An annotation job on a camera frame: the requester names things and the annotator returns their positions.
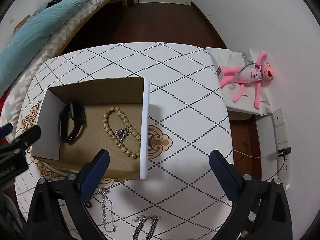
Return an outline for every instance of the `smartwatch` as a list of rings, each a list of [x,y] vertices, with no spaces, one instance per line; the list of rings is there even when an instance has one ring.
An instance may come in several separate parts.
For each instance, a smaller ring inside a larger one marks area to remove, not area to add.
[[[69,118],[74,122],[73,129],[68,134]],[[60,114],[60,139],[65,143],[71,143],[77,137],[82,125],[85,123],[84,108],[77,102],[66,104]]]

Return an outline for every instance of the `teal blanket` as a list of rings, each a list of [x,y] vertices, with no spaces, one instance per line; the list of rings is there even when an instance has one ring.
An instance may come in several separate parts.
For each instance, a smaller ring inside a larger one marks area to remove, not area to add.
[[[50,36],[89,0],[63,0],[42,5],[0,51],[0,97],[41,50]]]

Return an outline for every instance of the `pink panther plush toy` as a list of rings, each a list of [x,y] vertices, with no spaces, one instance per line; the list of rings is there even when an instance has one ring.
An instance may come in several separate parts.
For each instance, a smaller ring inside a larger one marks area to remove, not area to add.
[[[236,74],[241,69],[240,67],[221,69],[224,75],[223,79],[220,81],[221,87],[233,81],[241,85],[240,91],[233,98],[232,102],[235,103],[240,99],[244,90],[244,84],[256,82],[257,90],[256,98],[254,101],[254,107],[256,109],[259,109],[261,83],[263,80],[271,80],[274,77],[272,67],[269,65],[268,62],[265,62],[267,55],[268,54],[266,52],[260,51],[260,55],[257,59],[257,63],[255,64],[254,68],[246,67],[238,74],[238,76],[236,76]]]

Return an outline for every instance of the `white tablecloth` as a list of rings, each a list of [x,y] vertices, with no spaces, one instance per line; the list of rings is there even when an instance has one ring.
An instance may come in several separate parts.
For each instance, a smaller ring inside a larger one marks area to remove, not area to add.
[[[17,135],[33,125],[49,86],[99,78],[142,76],[150,80],[149,176],[147,180],[105,178],[117,231],[107,239],[131,239],[137,215],[160,216],[153,239],[208,240],[231,210],[208,156],[218,149],[232,163],[228,113],[212,59],[205,49],[173,43],[124,43],[71,52],[46,61],[37,71],[24,100]],[[16,178],[16,193],[27,219],[38,179],[62,179],[66,174],[26,155],[29,169]],[[101,231],[101,195],[89,212]],[[61,201],[75,238],[79,234]],[[146,223],[140,237],[148,232]]]

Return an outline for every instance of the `thick silver chain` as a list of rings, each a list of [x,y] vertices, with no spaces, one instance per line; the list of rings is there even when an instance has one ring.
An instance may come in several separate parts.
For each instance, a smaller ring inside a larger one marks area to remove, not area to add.
[[[137,225],[137,227],[133,233],[132,240],[138,240],[139,234],[142,231],[144,223],[146,221],[148,221],[149,219],[152,219],[152,222],[151,222],[151,226],[149,228],[149,231],[147,233],[147,236],[144,240],[151,239],[151,237],[153,236],[153,233],[156,230],[156,226],[157,226],[158,221],[160,220],[160,217],[158,217],[158,216],[149,217],[149,216],[141,215],[141,216],[137,216],[136,219],[132,219],[132,221],[134,221],[134,222],[139,222],[139,224]]]
[[[107,188],[99,188],[99,194],[101,194],[102,196],[102,216],[103,216],[103,222],[102,222],[102,225],[103,225],[103,228],[104,230],[107,232],[107,233],[114,233],[117,228],[115,226],[115,221],[114,221],[114,218],[113,218],[113,208],[112,208],[112,202],[111,200],[107,197],[107,193],[109,193],[110,191],[107,189]],[[110,213],[111,213],[111,223],[112,223],[112,231],[109,231],[107,230],[106,226],[107,226],[107,213],[106,213],[106,199],[108,200],[111,208],[110,208]]]

